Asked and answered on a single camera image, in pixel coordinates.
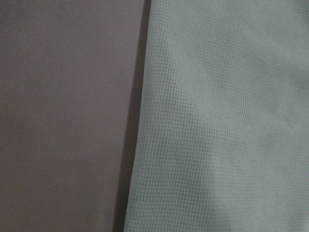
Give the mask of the olive green long-sleeve shirt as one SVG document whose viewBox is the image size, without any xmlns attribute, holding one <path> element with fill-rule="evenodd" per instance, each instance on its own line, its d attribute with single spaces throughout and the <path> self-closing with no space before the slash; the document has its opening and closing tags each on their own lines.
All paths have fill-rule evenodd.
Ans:
<svg viewBox="0 0 309 232">
<path fill-rule="evenodd" d="M 308 229 L 308 1 L 152 1 L 124 230 Z"/>
</svg>

